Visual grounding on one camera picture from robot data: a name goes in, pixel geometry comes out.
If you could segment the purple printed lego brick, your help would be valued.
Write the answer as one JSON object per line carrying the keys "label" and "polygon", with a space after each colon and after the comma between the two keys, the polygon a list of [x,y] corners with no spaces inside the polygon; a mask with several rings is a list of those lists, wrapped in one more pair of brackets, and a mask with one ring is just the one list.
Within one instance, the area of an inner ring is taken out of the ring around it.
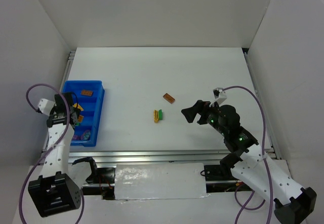
{"label": "purple printed lego brick", "polygon": [[81,139],[81,136],[78,136],[78,135],[74,135],[72,137],[72,141],[79,141]]}

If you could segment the purple oval lego with print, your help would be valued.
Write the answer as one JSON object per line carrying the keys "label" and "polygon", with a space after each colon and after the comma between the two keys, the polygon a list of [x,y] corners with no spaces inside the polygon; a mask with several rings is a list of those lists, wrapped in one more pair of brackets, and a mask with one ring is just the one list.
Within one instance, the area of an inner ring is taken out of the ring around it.
{"label": "purple oval lego with print", "polygon": [[91,131],[90,130],[85,130],[83,134],[81,135],[80,139],[82,141],[88,141],[91,138]]}

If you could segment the green lego plate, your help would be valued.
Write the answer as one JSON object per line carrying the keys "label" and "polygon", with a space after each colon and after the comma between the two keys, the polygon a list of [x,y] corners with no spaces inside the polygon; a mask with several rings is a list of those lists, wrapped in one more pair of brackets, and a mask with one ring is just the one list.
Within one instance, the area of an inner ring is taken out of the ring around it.
{"label": "green lego plate", "polygon": [[162,109],[158,110],[158,119],[163,120],[163,111],[162,111]]}

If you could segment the yellow striped lego brick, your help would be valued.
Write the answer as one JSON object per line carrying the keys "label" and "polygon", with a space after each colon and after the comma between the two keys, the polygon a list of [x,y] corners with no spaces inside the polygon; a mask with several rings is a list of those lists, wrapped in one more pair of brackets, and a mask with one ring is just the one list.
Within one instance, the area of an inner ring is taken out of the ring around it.
{"label": "yellow striped lego brick", "polygon": [[154,120],[155,123],[159,122],[159,113],[158,113],[157,110],[153,111],[153,120]]}

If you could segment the yellow oval lego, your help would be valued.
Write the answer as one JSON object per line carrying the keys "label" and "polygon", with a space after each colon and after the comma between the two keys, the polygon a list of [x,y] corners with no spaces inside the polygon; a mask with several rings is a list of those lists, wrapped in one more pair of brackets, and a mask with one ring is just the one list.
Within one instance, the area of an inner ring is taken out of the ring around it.
{"label": "yellow oval lego", "polygon": [[80,115],[80,116],[78,117],[78,119],[77,119],[77,123],[78,123],[78,124],[82,123],[83,119],[84,119],[84,116]]}

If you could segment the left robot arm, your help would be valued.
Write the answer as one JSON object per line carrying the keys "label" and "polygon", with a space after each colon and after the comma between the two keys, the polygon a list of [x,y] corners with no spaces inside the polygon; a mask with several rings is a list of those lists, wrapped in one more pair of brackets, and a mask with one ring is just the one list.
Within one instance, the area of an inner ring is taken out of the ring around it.
{"label": "left robot arm", "polygon": [[97,175],[96,162],[85,157],[68,163],[70,143],[74,136],[80,109],[74,106],[76,94],[56,94],[55,100],[41,99],[38,109],[49,118],[48,149],[43,168],[36,180],[28,184],[28,192],[41,217],[79,209],[82,187]]}

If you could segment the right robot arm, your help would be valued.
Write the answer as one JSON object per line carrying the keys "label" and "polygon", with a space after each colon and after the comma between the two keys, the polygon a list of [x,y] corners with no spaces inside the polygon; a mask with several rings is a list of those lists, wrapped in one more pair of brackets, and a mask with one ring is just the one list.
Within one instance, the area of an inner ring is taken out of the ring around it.
{"label": "right robot arm", "polygon": [[233,106],[198,100],[181,112],[189,123],[199,115],[198,124],[209,124],[223,136],[230,151],[220,161],[223,172],[241,180],[272,204],[272,213],[280,223],[301,223],[313,212],[316,192],[295,182],[262,151],[256,138],[241,126]]}

